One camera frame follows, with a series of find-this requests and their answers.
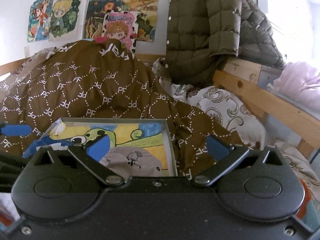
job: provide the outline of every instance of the anime drawing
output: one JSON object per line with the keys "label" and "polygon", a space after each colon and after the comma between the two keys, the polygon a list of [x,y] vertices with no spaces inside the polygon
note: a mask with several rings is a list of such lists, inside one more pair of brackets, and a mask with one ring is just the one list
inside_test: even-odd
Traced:
{"label": "anime drawing", "polygon": [[122,0],[89,0],[84,24],[84,39],[101,37],[104,17],[112,10],[121,11]]}
{"label": "anime drawing", "polygon": [[137,41],[138,12],[114,12],[106,14],[102,27],[102,37],[117,39],[134,53]]}
{"label": "anime drawing", "polygon": [[139,11],[138,41],[153,42],[158,20],[159,0],[123,0],[123,10]]}
{"label": "anime drawing", "polygon": [[49,40],[75,30],[80,0],[54,0],[49,28]]}
{"label": "anime drawing", "polygon": [[47,40],[52,0],[37,0],[30,8],[28,42]]}

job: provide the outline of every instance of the screw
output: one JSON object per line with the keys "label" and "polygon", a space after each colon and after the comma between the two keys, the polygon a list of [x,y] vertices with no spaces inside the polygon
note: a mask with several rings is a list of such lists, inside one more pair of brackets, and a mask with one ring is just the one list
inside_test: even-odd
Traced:
{"label": "screw", "polygon": [[210,179],[207,176],[198,175],[195,176],[194,182],[197,184],[207,184],[210,182]]}
{"label": "screw", "polygon": [[111,175],[106,178],[106,182],[111,185],[120,184],[122,181],[122,178],[118,175]]}
{"label": "screw", "polygon": [[285,234],[286,236],[293,236],[294,233],[295,233],[294,228],[292,228],[292,227],[290,227],[290,226],[288,226],[288,227],[286,227],[286,228],[284,229],[284,234]]}
{"label": "screw", "polygon": [[26,236],[30,236],[32,234],[32,230],[30,227],[24,226],[21,228],[21,233],[23,233]]}
{"label": "screw", "polygon": [[161,186],[162,186],[162,183],[159,182],[159,181],[155,181],[155,182],[153,182],[153,186],[155,186],[155,187],[161,187]]}

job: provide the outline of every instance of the quilted jacket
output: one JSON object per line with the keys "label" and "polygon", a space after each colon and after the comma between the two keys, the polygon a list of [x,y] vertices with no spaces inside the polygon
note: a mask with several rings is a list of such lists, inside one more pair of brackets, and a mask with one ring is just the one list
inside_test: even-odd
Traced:
{"label": "quilted jacket", "polygon": [[173,82],[196,86],[230,55],[282,69],[272,33],[253,0],[170,0],[164,63]]}

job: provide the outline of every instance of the wooden bed frame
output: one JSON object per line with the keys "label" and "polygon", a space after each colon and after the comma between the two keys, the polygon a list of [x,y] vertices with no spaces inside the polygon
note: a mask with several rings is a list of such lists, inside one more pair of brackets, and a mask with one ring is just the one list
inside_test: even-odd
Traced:
{"label": "wooden bed frame", "polygon": [[[136,54],[139,60],[154,62],[163,55]],[[0,76],[13,72],[27,58],[0,66]],[[213,76],[213,84],[237,95],[262,123],[268,114],[301,136],[297,149],[308,159],[320,148],[320,121],[291,103],[257,86],[264,66],[237,58],[228,59]]]}

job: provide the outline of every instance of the drawing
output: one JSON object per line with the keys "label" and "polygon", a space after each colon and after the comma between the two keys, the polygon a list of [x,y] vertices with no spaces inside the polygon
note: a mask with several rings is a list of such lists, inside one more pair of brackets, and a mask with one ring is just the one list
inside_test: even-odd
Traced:
{"label": "drawing", "polygon": [[102,27],[102,37],[117,39],[132,53],[136,51],[138,12],[114,12],[106,14]]}
{"label": "drawing", "polygon": [[123,10],[139,11],[138,41],[153,42],[158,20],[159,0],[123,0]]}
{"label": "drawing", "polygon": [[[94,153],[92,158],[95,160],[100,161],[113,147],[139,147],[156,157],[161,162],[163,170],[168,170],[162,128],[159,123],[99,125],[98,127],[96,125],[71,126],[66,127],[59,135],[54,135],[53,132],[51,132],[49,138],[45,139],[45,141],[51,144],[61,143],[62,146],[68,146],[70,143],[82,143],[88,146],[91,145],[93,141],[96,142],[106,136],[108,136],[109,139],[109,147],[103,147],[100,151]],[[138,157],[140,157],[140,155],[136,152],[127,156],[127,158],[129,158],[128,161],[132,161],[133,165]]]}
{"label": "drawing", "polygon": [[101,37],[102,25],[107,12],[121,11],[122,0],[89,0],[84,24],[84,39]]}
{"label": "drawing", "polygon": [[28,42],[47,40],[52,0],[37,0],[30,8]]}
{"label": "drawing", "polygon": [[76,38],[80,0],[54,0],[49,28],[49,41]]}

